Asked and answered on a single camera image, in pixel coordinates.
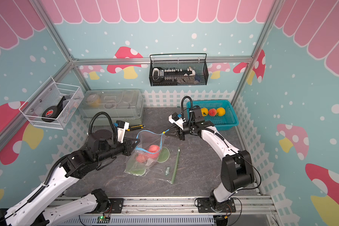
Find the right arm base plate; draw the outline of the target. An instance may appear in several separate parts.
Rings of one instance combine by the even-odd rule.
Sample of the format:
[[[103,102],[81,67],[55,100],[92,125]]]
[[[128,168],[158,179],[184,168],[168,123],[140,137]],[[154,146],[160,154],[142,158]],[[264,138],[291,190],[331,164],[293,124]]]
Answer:
[[[218,202],[214,198],[196,198],[195,207],[199,213],[235,213],[234,200],[231,198],[224,202]]]

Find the pink peach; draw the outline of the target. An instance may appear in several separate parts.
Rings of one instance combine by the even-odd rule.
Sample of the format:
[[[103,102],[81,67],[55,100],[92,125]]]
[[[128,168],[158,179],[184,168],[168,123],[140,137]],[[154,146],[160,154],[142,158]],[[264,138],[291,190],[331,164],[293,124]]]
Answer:
[[[138,163],[142,163],[142,164],[146,164],[147,163],[147,160],[148,160],[148,157],[146,155],[143,155],[143,154],[138,154],[136,156],[136,161]]]
[[[151,145],[148,148],[148,152],[151,158],[157,158],[158,155],[160,154],[160,147],[158,145]]]

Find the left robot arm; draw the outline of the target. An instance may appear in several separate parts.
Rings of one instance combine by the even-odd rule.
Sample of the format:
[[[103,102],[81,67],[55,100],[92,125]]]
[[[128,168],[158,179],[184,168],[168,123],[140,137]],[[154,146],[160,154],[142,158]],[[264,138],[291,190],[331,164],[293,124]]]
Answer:
[[[88,173],[103,169],[102,162],[113,162],[121,154],[130,156],[140,139],[125,137],[127,127],[124,121],[113,123],[106,112],[95,114],[85,144],[58,159],[44,182],[22,201],[0,209],[0,226],[57,226],[81,214],[111,211],[113,205],[102,189],[58,207],[49,205]]]

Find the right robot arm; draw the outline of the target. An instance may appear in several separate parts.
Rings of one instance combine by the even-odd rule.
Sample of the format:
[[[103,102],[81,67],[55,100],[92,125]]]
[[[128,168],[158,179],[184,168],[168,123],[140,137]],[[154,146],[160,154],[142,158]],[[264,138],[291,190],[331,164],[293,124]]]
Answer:
[[[186,135],[199,137],[219,156],[222,161],[221,183],[211,191],[209,204],[215,212],[220,212],[235,193],[249,190],[248,186],[255,182],[255,174],[259,171],[253,166],[250,153],[227,141],[212,122],[205,120],[201,108],[193,104],[190,96],[183,97],[180,106],[180,114],[169,116],[172,126],[164,134],[182,141]]]

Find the clear blue zip-top bag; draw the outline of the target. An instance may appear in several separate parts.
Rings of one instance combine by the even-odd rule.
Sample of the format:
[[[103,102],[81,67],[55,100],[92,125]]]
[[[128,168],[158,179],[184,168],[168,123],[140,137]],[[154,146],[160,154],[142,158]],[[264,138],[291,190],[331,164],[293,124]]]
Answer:
[[[131,156],[127,159],[124,172],[134,176],[145,176],[149,169],[158,162],[165,142],[165,134],[164,132],[157,134],[152,131],[143,130],[137,134],[136,139],[140,140],[140,144],[136,146]],[[157,158],[151,158],[149,156],[148,148],[151,145],[158,145],[160,147],[160,154]],[[136,156],[139,153],[148,157],[146,164],[136,161]]]

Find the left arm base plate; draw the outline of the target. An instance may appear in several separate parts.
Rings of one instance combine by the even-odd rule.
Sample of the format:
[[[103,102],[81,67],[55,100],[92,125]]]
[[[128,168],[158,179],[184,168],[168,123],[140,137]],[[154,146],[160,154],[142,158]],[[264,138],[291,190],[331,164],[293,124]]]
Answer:
[[[103,214],[121,213],[123,208],[123,198],[109,198],[108,205],[103,211]]]

